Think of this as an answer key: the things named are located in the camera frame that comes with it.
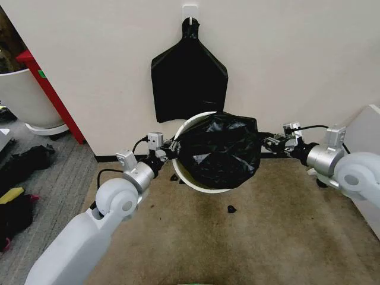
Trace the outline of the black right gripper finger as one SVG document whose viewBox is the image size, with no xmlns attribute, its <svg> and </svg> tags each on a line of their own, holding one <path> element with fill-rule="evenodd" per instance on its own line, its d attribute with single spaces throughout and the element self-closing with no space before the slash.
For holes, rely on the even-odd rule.
<svg viewBox="0 0 380 285">
<path fill-rule="evenodd" d="M 270 132 L 261 132 L 260 137 L 264 143 L 282 143 L 287 141 L 286 136 L 283 134 L 273 134 Z"/>
<path fill-rule="evenodd" d="M 262 145 L 269 152 L 276 155 L 289 155 L 289 151 L 286 147 L 286 141 L 269 141 L 266 140 Z"/>
</svg>

